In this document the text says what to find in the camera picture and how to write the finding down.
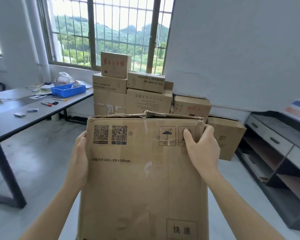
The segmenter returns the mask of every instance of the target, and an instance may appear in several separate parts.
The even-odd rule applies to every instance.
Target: blue plastic tray
[[[51,88],[52,95],[57,95],[63,98],[67,98],[86,91],[86,86],[71,88],[73,84],[74,83],[70,83],[70,84],[52,87]]]

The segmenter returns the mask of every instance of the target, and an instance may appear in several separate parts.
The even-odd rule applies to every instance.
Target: hand
[[[204,133],[199,142],[196,143],[189,130],[184,129],[183,131],[183,137],[189,157],[204,181],[207,181],[211,175],[219,172],[218,160],[220,156],[220,147],[213,136],[213,132],[214,128],[211,125],[206,124]]]
[[[86,156],[86,132],[81,133],[74,144],[70,165],[64,181],[64,187],[82,190],[88,174],[88,159]]]

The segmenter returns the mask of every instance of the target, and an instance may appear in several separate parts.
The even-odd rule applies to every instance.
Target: red marker
[[[41,103],[44,104],[44,105],[46,105],[46,106],[49,106],[49,107],[52,106],[52,104],[48,104],[48,103],[46,103],[46,102],[41,102]]]

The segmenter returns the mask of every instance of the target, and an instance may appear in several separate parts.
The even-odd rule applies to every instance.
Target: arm
[[[85,135],[86,132],[83,132],[75,141],[63,187],[19,240],[58,240],[71,207],[86,180],[88,160],[85,153]]]
[[[185,129],[184,140],[193,165],[213,193],[234,236],[237,240],[284,239],[219,172],[220,148],[213,131],[211,125],[206,125],[201,139],[196,143],[191,133]]]

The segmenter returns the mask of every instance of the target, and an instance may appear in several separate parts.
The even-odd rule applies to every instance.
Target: orange stripe
[[[292,113],[298,117],[300,117],[300,111],[291,107],[285,109],[287,112]]]

